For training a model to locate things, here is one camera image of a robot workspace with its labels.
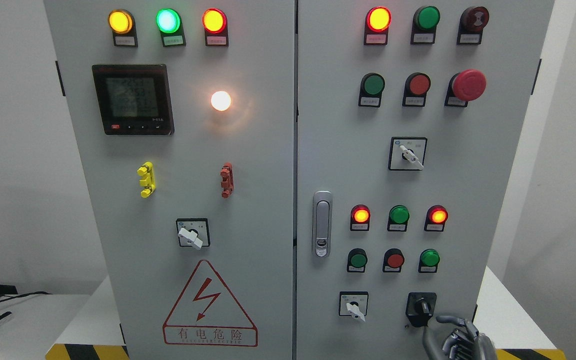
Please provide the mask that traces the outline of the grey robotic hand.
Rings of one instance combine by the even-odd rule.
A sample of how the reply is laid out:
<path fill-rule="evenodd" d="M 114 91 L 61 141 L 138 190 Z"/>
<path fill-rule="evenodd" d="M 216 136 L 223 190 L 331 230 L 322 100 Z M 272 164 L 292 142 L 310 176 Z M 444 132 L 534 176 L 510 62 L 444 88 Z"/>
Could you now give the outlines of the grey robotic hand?
<path fill-rule="evenodd" d="M 497 360 L 492 340 L 480 332 L 468 319 L 456 316 L 438 316 L 439 323 L 450 323 L 455 328 L 443 344 L 439 344 L 429 326 L 423 327 L 422 344 L 430 360 Z"/>

